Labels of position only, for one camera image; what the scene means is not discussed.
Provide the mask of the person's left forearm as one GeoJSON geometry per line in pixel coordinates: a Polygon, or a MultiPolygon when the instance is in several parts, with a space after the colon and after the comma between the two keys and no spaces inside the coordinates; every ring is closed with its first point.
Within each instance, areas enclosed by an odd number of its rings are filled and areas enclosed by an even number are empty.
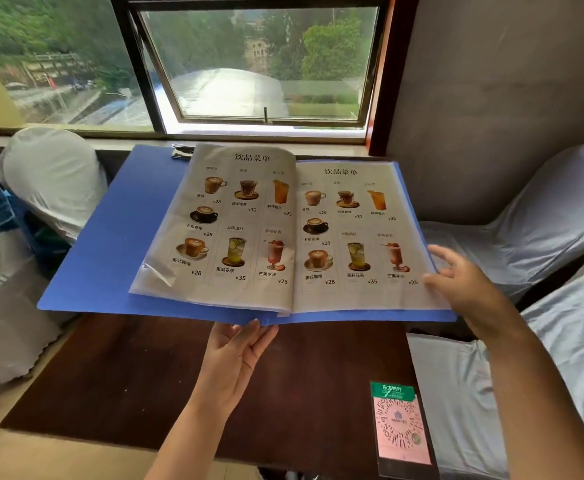
{"type": "Polygon", "coordinates": [[[190,400],[144,480],[207,480],[232,408],[190,400]]]}

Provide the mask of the blue chair sash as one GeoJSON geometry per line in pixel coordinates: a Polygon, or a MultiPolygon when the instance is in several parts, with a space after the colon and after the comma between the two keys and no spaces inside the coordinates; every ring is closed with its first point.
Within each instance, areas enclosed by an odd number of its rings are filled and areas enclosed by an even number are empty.
{"type": "Polygon", "coordinates": [[[70,244],[65,242],[40,217],[34,215],[22,200],[7,190],[3,191],[8,197],[17,224],[32,250],[41,274],[48,280],[52,279],[68,254],[70,244]]]}

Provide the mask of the open window sash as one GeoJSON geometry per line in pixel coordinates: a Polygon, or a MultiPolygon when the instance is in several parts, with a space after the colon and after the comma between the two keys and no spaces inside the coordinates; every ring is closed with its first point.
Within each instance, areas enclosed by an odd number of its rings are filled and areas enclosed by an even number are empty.
{"type": "Polygon", "coordinates": [[[295,130],[365,126],[388,3],[124,0],[179,125],[295,130]]]}

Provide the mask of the pink code sign stand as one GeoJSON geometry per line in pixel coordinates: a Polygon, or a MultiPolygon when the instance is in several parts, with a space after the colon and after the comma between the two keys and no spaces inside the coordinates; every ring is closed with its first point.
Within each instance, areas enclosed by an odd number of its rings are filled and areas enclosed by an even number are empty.
{"type": "Polygon", "coordinates": [[[379,478],[440,480],[425,411],[414,386],[370,382],[379,478]]]}

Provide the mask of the grey window sill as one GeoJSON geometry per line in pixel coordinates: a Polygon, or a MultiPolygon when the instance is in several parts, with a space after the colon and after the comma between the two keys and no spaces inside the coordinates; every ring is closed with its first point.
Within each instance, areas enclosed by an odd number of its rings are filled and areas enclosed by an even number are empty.
{"type": "MultiPolygon", "coordinates": [[[[4,148],[11,140],[10,136],[0,136],[0,148],[4,148]]],[[[200,141],[160,141],[153,139],[102,139],[88,138],[85,140],[96,151],[129,152],[137,144],[146,146],[159,146],[171,148],[174,144],[183,146],[196,146],[200,141]]],[[[246,142],[214,142],[224,146],[274,146],[282,148],[298,157],[334,157],[337,159],[365,159],[368,158],[368,151],[364,145],[352,144],[294,144],[294,143],[246,143],[246,142]]]]}

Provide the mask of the person's left hand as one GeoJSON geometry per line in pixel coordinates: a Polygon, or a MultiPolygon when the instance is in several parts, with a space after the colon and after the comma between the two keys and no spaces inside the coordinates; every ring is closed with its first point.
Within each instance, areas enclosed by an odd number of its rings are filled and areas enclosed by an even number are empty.
{"type": "Polygon", "coordinates": [[[190,400],[213,402],[234,411],[248,387],[257,362],[213,362],[210,334],[190,400]]]}

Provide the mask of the dark window frame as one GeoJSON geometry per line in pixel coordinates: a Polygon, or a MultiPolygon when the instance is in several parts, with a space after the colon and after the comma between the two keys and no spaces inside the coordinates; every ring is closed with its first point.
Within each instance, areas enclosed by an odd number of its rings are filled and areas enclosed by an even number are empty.
{"type": "Polygon", "coordinates": [[[359,129],[179,125],[124,0],[0,0],[0,136],[28,127],[83,137],[364,145],[388,143],[420,0],[389,0],[367,123],[359,129]]]}

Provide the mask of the blue drinks menu folder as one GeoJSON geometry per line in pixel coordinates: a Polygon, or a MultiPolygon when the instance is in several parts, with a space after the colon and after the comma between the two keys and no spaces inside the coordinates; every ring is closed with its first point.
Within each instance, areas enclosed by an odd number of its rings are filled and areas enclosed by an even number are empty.
{"type": "Polygon", "coordinates": [[[176,317],[262,325],[326,321],[455,322],[451,310],[353,310],[278,317],[276,312],[197,305],[129,292],[190,161],[137,144],[38,302],[43,311],[176,317]]]}

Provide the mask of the person's right forearm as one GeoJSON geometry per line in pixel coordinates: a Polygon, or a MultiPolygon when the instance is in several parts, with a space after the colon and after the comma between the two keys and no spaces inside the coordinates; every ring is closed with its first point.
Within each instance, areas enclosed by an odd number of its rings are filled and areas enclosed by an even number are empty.
{"type": "Polygon", "coordinates": [[[584,421],[520,314],[472,319],[484,342],[510,480],[584,480],[584,421]]]}

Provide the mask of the person's right hand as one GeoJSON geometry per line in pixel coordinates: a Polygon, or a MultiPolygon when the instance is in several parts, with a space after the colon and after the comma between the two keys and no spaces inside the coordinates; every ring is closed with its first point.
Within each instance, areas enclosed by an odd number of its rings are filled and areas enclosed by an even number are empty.
{"type": "Polygon", "coordinates": [[[431,255],[447,264],[438,273],[454,272],[452,296],[442,296],[431,290],[444,298],[456,314],[463,317],[478,339],[488,343],[525,325],[516,307],[477,265],[446,247],[432,244],[427,249],[431,255]]]}

